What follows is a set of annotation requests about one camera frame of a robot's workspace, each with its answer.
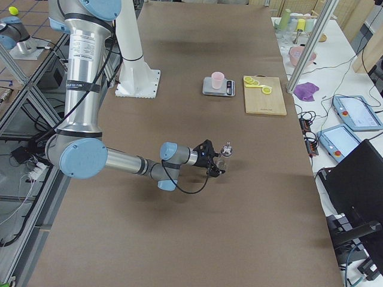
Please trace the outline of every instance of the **label sticker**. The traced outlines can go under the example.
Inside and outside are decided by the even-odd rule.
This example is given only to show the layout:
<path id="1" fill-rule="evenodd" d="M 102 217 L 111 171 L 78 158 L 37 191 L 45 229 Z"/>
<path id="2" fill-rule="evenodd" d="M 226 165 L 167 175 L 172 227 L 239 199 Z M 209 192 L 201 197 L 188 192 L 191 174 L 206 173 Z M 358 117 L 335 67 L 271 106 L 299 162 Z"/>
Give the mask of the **label sticker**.
<path id="1" fill-rule="evenodd" d="M 86 35 L 71 35 L 69 59 L 92 62 L 95 57 L 95 39 Z"/>

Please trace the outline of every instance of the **glass bottle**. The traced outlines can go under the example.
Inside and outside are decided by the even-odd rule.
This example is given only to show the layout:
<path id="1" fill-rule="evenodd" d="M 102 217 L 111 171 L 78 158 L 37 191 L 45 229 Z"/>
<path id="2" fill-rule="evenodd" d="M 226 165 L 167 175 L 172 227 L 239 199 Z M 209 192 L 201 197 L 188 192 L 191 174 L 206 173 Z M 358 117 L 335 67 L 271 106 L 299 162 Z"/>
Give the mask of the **glass bottle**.
<path id="1" fill-rule="evenodd" d="M 233 155 L 233 148 L 230 142 L 227 142 L 220 151 L 216 165 L 219 169 L 227 171 L 229 166 L 230 158 Z"/>

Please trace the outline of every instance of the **wooden cutting board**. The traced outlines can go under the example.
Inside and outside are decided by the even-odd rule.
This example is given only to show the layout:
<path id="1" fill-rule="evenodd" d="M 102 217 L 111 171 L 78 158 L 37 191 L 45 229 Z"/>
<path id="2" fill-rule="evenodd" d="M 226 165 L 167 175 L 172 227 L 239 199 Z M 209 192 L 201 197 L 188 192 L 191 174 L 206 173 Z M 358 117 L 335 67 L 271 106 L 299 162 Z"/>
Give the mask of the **wooden cutting board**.
<path id="1" fill-rule="evenodd" d="M 245 107 L 247 114 L 263 115 L 287 115 L 283 99 L 281 82 L 275 77 L 256 77 L 261 85 L 272 87 L 271 94 L 264 94 L 260 88 L 246 88 L 245 83 Z"/>

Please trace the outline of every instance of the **digital scale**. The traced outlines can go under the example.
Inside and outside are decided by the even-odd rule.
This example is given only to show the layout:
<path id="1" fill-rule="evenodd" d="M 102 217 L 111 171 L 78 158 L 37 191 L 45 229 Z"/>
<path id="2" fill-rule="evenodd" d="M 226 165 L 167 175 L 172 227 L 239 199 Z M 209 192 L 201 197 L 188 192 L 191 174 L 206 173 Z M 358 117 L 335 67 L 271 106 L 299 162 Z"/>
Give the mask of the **digital scale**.
<path id="1" fill-rule="evenodd" d="M 207 96 L 233 97 L 235 95 L 235 83 L 232 80 L 224 79 L 222 87 L 216 90 L 211 85 L 211 77 L 205 77 L 202 93 Z"/>
<path id="2" fill-rule="evenodd" d="M 345 124 L 322 130 L 317 135 L 322 146 L 338 163 L 361 143 L 357 135 Z"/>
<path id="3" fill-rule="evenodd" d="M 343 122 L 353 131 L 383 130 L 383 124 L 362 96 L 335 96 L 334 107 Z"/>

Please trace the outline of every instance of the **tennis ball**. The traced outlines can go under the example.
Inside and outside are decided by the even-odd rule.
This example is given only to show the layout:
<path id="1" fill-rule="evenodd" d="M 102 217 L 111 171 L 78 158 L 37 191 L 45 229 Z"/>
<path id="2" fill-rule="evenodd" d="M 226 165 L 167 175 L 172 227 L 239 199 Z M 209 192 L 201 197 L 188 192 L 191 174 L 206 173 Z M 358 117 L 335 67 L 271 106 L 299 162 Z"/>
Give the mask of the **tennis ball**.
<path id="1" fill-rule="evenodd" d="M 18 13 L 19 13 L 19 10 L 15 6 L 11 6 L 8 10 L 11 13 L 11 15 L 13 15 L 13 16 L 18 15 Z"/>

